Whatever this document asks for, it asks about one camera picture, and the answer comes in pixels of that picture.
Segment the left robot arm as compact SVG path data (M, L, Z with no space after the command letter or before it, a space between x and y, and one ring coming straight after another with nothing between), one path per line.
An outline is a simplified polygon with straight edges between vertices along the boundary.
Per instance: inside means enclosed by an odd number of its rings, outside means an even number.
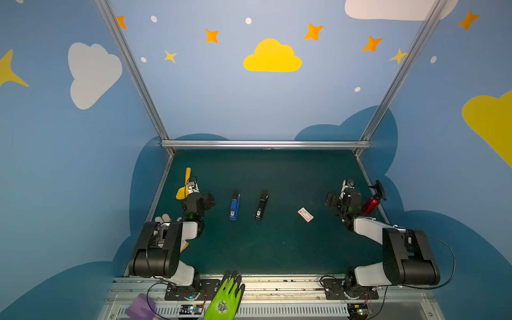
M205 212L215 206L212 193L191 193L181 201L181 220L146 222L139 235L128 265L130 276L155 278L176 288L200 288L199 274L181 261L186 241L201 236L205 228Z

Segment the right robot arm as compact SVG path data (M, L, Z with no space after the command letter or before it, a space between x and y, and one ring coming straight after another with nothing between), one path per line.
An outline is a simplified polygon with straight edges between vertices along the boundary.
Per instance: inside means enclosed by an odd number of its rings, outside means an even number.
M328 193L325 205L336 210L341 222L353 233L366 237L382 248L382 261L351 267L344 281L346 291L392 285L437 285L441 274L427 235L368 217L361 210L361 193L346 188L340 194Z

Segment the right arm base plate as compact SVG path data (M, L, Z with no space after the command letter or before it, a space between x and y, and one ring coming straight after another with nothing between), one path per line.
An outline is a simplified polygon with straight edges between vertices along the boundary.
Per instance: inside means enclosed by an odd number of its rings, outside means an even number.
M344 279L322 277L320 280L327 300L374 300L379 298L375 287L346 284Z

